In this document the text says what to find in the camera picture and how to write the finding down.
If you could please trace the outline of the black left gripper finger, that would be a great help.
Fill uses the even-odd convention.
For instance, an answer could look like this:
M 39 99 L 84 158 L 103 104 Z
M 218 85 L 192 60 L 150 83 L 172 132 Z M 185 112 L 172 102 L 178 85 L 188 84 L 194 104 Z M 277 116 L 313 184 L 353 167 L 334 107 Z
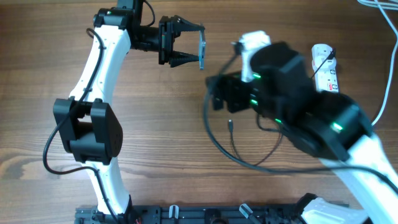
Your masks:
M 199 61 L 199 56 L 197 55 L 173 51 L 171 57 L 169 58 L 169 65 L 171 68 L 174 68 L 185 63 L 197 61 Z
M 205 30 L 203 25 L 194 24 L 178 15 L 172 17 L 172 23 L 175 32 L 196 32 Z

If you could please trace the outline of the blue screen smartphone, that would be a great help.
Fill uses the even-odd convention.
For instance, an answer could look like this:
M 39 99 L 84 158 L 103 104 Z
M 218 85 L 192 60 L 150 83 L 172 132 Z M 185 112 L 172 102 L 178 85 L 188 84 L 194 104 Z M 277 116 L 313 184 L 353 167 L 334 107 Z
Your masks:
M 200 70 L 203 70 L 205 68 L 205 51 L 206 51 L 205 30 L 201 30 L 200 41 L 198 45 L 198 61 L 199 61 Z

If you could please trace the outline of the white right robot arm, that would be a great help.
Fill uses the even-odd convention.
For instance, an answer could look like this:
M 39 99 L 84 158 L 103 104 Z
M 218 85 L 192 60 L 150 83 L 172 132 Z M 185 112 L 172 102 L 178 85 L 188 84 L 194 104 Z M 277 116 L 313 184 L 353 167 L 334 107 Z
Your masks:
M 238 73 L 206 79 L 203 109 L 253 109 L 275 121 L 280 132 L 347 186 L 373 223 L 397 222 L 397 172 L 366 113 L 347 95 L 317 91 L 303 57 L 285 42 L 258 50 L 249 61 L 252 80 Z

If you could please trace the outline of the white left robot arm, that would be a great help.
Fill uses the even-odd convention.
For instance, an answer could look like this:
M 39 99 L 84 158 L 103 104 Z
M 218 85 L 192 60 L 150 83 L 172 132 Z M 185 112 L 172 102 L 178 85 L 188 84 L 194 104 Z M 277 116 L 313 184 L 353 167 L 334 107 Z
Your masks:
M 97 223 L 138 223 L 131 196 L 125 189 L 118 165 L 123 129 L 112 107 L 113 92 L 121 65 L 130 50 L 156 52 L 161 65 L 177 67 L 204 63 L 205 38 L 196 55 L 174 50 L 182 32 L 205 33 L 205 27 L 180 16 L 162 17 L 142 25 L 145 1 L 118 1 L 100 9 L 87 29 L 93 45 L 83 73 L 66 99 L 53 106 L 55 134 L 72 154 L 80 170 L 86 170 L 98 204 L 88 218 Z

